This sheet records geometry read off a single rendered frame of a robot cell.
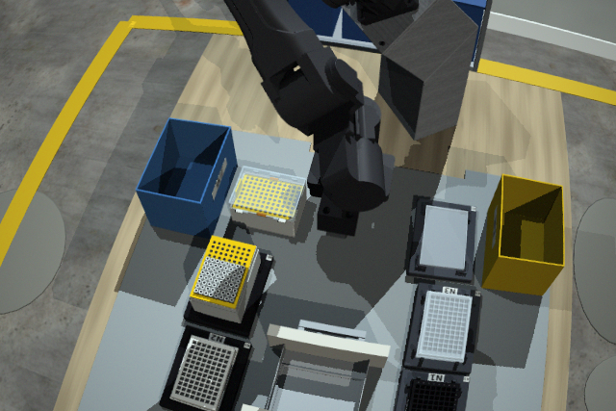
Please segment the yellow open-top box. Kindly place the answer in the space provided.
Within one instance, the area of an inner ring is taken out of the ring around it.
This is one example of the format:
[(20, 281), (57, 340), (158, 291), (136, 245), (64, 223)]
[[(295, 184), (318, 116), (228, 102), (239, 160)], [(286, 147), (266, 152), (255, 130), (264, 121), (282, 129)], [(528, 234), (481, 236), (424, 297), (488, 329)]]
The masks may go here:
[(488, 209), (481, 288), (543, 295), (564, 267), (563, 186), (503, 174)]

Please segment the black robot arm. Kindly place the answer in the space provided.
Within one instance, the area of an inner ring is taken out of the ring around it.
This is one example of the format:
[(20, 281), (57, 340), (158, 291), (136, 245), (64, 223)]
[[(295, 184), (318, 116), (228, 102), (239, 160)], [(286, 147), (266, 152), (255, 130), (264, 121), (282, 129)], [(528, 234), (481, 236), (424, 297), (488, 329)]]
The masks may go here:
[[(357, 20), (363, 25), (419, 7), (419, 0), (322, 1), (334, 9), (357, 2)], [(386, 197), (379, 106), (364, 96), (357, 72), (330, 46), (323, 47), (287, 0), (224, 2), (275, 110), (290, 126), (313, 135), (324, 188), (318, 230), (330, 237), (354, 237), (358, 213), (378, 207)], [(297, 66), (301, 69), (294, 71)]]

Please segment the blue open-top bin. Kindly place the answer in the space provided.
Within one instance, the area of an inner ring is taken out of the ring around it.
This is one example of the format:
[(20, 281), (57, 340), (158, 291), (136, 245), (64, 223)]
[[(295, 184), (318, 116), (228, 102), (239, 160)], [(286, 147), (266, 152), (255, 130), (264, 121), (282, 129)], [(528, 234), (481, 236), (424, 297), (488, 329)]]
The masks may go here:
[(231, 126), (169, 117), (136, 188), (150, 225), (211, 240), (237, 167)]

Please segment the grey flat mat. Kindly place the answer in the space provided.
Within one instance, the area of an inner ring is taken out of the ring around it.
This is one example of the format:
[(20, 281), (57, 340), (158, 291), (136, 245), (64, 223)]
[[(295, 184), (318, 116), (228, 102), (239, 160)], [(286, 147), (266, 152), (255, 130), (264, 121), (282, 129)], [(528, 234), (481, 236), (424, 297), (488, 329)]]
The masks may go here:
[[(543, 295), (481, 288), (488, 209), (501, 176), (465, 179), (395, 167), (387, 202), (360, 212), (355, 236), (318, 230), (320, 197), (307, 177), (311, 142), (232, 130), (238, 167), (214, 236), (256, 245), (273, 262), (249, 337), (183, 318), (210, 239), (145, 221), (97, 350), (78, 411), (173, 411), (159, 405), (186, 325), (252, 344), (232, 411), (267, 409), (282, 349), (270, 324), (300, 320), (367, 331), (391, 346), (367, 373), (359, 411), (395, 411), (419, 283), (481, 291), (466, 411), (541, 411), (550, 308)], [(306, 178), (295, 237), (233, 223), (229, 199), (243, 166)], [(476, 206), (471, 283), (408, 276), (417, 199)]]

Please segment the white multi-well plate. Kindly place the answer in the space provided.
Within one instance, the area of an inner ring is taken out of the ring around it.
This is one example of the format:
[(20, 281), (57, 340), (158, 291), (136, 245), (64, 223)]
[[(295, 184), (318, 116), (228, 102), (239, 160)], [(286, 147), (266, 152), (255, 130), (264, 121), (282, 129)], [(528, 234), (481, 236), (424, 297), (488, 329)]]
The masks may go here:
[(237, 347), (191, 335), (170, 399), (219, 411), (238, 352)]
[(472, 296), (426, 292), (416, 358), (464, 362), (472, 300)]

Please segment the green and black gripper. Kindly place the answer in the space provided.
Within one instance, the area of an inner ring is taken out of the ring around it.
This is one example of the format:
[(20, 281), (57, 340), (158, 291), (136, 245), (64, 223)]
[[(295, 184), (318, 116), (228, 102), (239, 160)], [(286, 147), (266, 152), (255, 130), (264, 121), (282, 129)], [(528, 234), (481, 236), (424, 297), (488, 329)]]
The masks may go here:
[[(395, 165), (395, 156), (382, 153), (383, 168), (384, 168), (384, 181), (385, 181), (385, 193), (386, 197), (384, 202), (389, 198), (392, 176)], [(307, 177), (307, 187), (310, 189), (310, 194), (315, 197), (322, 196), (324, 188), (321, 188), (321, 174), (320, 174), (320, 159), (319, 153), (315, 151), (312, 164)]]

